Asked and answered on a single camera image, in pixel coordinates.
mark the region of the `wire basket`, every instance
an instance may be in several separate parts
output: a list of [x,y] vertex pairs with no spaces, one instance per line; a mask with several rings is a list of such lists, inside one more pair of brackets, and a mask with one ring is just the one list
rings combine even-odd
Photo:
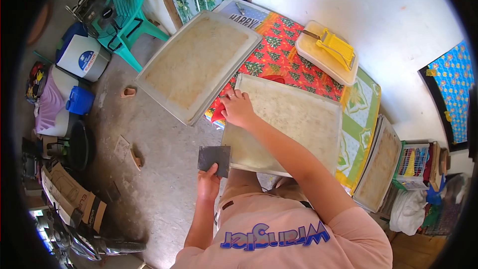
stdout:
[[400,156],[400,162],[392,179],[398,189],[427,190],[423,183],[425,164],[430,158],[428,152],[430,144],[406,144]]

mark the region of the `green patterned cloth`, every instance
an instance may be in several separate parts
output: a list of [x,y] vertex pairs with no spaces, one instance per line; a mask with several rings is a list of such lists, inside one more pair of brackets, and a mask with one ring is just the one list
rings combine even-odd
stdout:
[[358,68],[355,84],[345,88],[340,101],[344,113],[336,178],[350,195],[357,187],[370,152],[380,96],[380,86]]

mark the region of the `motorcycle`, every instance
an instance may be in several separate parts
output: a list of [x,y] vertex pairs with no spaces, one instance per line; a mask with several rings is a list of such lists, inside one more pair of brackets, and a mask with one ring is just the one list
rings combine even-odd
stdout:
[[50,208],[46,215],[53,229],[53,240],[63,251],[73,250],[77,255],[92,261],[101,260],[101,255],[116,256],[146,250],[146,244],[137,242],[118,241],[94,235],[91,227],[80,224],[72,228],[60,217],[58,210]]

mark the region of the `white bag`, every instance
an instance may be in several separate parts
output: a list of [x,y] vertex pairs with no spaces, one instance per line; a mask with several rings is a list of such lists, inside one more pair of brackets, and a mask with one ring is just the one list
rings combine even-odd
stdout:
[[415,235],[425,219],[426,192],[398,190],[390,215],[390,230]]

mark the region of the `metal baking tray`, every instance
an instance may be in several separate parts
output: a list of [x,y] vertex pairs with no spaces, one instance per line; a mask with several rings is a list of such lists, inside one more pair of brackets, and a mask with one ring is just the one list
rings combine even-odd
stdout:
[[[249,94],[254,112],[307,148],[335,176],[342,105],[318,94],[240,74],[236,89]],[[290,174],[246,130],[226,123],[221,145],[231,146],[230,167],[279,176]]]
[[402,143],[388,119],[382,122],[370,151],[370,160],[352,196],[353,200],[372,212],[377,212],[390,186],[402,151]]
[[187,126],[194,126],[262,36],[203,10],[149,60],[136,84]]

